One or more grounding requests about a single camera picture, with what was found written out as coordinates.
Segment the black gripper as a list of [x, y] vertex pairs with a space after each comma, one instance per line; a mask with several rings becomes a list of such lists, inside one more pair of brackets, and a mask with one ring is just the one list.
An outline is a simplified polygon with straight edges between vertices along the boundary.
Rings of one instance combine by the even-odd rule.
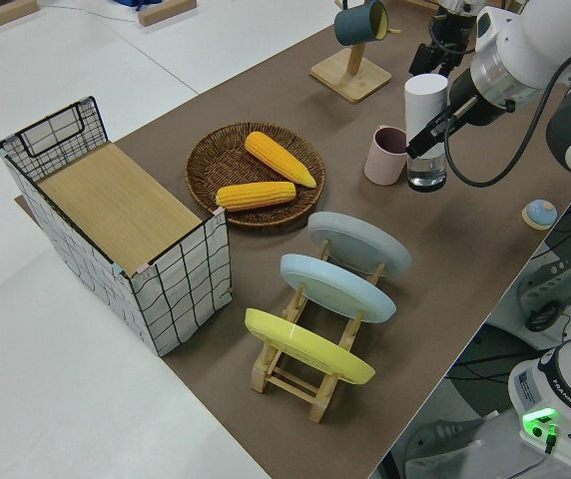
[[453, 134], [465, 124], [487, 126], [505, 113], [504, 109], [493, 105], [481, 95], [472, 79], [470, 67], [453, 82], [448, 99], [449, 106], [429, 120], [408, 142], [406, 152], [410, 158], [424, 156], [444, 141], [446, 133]]
[[468, 52], [471, 17], [452, 12], [436, 13], [429, 24], [431, 43], [420, 43], [408, 72], [412, 76], [431, 73], [433, 63], [439, 63], [437, 73], [448, 78], [461, 64]]

